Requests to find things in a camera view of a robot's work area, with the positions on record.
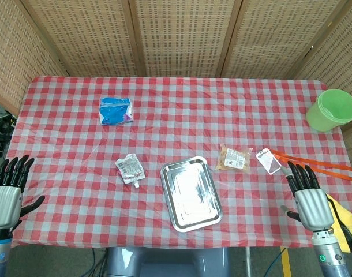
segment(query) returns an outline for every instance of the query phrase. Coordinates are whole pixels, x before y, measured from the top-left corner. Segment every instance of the tablecloth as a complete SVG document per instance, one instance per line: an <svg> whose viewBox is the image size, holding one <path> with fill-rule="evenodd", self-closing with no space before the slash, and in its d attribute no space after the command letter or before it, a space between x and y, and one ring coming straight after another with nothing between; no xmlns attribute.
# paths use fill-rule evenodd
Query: tablecloth
<svg viewBox="0 0 352 277"><path fill-rule="evenodd" d="M306 80L38 77L24 98L8 157L35 158L17 244L164 248L309 246L311 233L281 211L295 209L284 176L255 158L265 148L348 164L340 128L311 129L305 113L326 86ZM103 126L99 100L129 97L134 122ZM215 170L220 144L253 148L250 174ZM114 162L136 153L146 178L124 185ZM171 225L160 169L203 156L222 205L220 223L187 233ZM318 174L321 187L352 211L352 184Z"/></svg>

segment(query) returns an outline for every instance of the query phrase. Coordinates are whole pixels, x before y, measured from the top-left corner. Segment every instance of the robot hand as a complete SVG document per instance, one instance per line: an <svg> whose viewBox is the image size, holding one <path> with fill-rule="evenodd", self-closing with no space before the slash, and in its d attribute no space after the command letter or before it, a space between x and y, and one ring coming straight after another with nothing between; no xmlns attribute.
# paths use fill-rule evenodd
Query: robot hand
<svg viewBox="0 0 352 277"><path fill-rule="evenodd" d="M295 198L298 212L288 211L282 206L286 215L301 222L313 231L312 244L317 258L326 277L351 277L346 267L345 257L338 240L332 234L331 226L334 218L328 204L327 196L317 181L316 175L309 166L305 169L300 165L288 162L289 169L281 167L289 187Z"/></svg>
<svg viewBox="0 0 352 277"><path fill-rule="evenodd" d="M298 213L285 210L290 218L300 221L310 231L328 230L334 223L334 218L328 205L327 196L320 189L316 175L309 166L305 169L300 165L288 162L290 170L282 167L289 187L295 198Z"/></svg>
<svg viewBox="0 0 352 277"><path fill-rule="evenodd" d="M27 175L34 158L28 160L28 155L20 160L4 160L0 165L0 229L15 229L21 221L19 217L35 210L42 204L45 197L40 196L35 203L21 208L22 195L25 189Z"/></svg>
<svg viewBox="0 0 352 277"><path fill-rule="evenodd" d="M13 230L21 223L19 218L35 210L45 199L40 196L32 205L21 208L27 175L34 159L27 160L28 155L20 160L6 159L0 166L0 276L6 274Z"/></svg>

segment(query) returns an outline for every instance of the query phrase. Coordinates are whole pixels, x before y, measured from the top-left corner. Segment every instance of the orange lanyard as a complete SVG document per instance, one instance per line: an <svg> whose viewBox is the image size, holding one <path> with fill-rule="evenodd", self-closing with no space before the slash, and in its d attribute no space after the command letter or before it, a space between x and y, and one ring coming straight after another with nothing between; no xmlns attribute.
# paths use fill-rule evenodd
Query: orange lanyard
<svg viewBox="0 0 352 277"><path fill-rule="evenodd" d="M305 164L315 164L317 166L330 167L332 169L342 169L342 170L352 171L352 167L350 167L350 166L342 166L342 165L335 164L335 163L319 162L318 160L297 158L297 157L292 157L292 156L286 155L285 153L281 153L276 150L272 150L272 149L270 149L270 150L271 150L271 153L273 153L276 156L277 160L279 160L283 163L287 163L288 161L291 161L294 164L300 164L302 167L304 167ZM352 177L348 176L348 175L343 175L343 174L335 173L335 172L324 170L324 169L318 169L318 168L312 167L312 166L310 168L312 168L313 171L316 171L316 172L320 172L320 173L323 173L323 174L326 174L329 176L352 181Z"/></svg>

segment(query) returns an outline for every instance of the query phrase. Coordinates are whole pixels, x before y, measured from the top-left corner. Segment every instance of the snack packet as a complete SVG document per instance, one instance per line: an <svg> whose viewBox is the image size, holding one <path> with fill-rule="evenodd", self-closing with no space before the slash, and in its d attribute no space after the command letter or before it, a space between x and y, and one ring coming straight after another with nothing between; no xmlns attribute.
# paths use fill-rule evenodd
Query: snack packet
<svg viewBox="0 0 352 277"><path fill-rule="evenodd" d="M144 169L135 154L128 154L124 159L115 162L125 184L134 183L139 188L139 180L145 178Z"/></svg>
<svg viewBox="0 0 352 277"><path fill-rule="evenodd" d="M99 119L103 125L116 125L134 121L131 100L129 98L102 98L100 100Z"/></svg>
<svg viewBox="0 0 352 277"><path fill-rule="evenodd" d="M244 151L236 151L221 144L221 152L217 161L216 169L233 169L249 173L250 155L253 148Z"/></svg>

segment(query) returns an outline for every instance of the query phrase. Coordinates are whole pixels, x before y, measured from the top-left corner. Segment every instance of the metal tray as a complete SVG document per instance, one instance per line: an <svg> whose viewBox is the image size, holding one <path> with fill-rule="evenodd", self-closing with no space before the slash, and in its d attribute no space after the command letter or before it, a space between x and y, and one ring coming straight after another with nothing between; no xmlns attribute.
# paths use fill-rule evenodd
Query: metal tray
<svg viewBox="0 0 352 277"><path fill-rule="evenodd" d="M221 220L221 204L203 157L165 164L160 177L172 225L177 231L187 232Z"/></svg>

